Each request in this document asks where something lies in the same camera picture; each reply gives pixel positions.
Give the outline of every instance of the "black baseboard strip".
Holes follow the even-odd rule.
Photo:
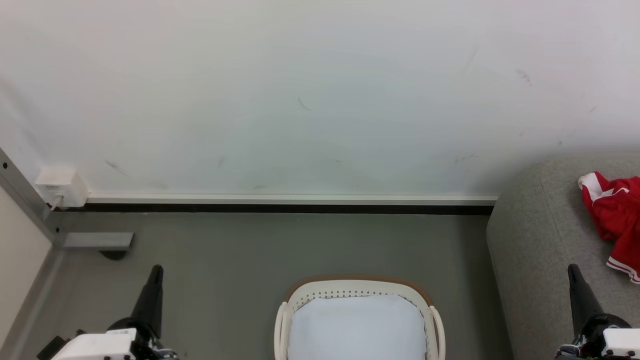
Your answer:
[[[271,204],[86,204],[57,209],[67,213],[316,213],[491,215],[493,206],[418,205],[271,205]]]

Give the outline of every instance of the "white wall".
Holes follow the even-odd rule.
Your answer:
[[[51,242],[0,188],[0,348],[38,275]]]
[[[496,194],[638,150],[637,0],[4,0],[2,147],[94,193]]]

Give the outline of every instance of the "gray floor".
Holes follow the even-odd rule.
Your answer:
[[[71,214],[75,231],[134,231],[118,262],[67,252],[22,358],[54,336],[105,331],[164,266],[163,343],[185,359],[271,359],[278,305],[295,281],[363,273],[433,298],[448,359],[512,359],[484,229],[488,217],[319,214]]]

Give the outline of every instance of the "laundry basket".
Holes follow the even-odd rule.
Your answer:
[[[424,318],[426,360],[444,360],[445,338],[440,314],[429,295],[410,281],[375,275],[322,275],[297,282],[278,309],[273,333],[275,360],[287,360],[293,313],[315,298],[399,295],[415,305]]]

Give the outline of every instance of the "wall outlet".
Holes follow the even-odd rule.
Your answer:
[[[89,196],[84,182],[75,169],[63,167],[45,167],[35,183],[43,200],[49,204],[56,201],[56,197],[62,196],[59,207],[79,208],[84,206]]]

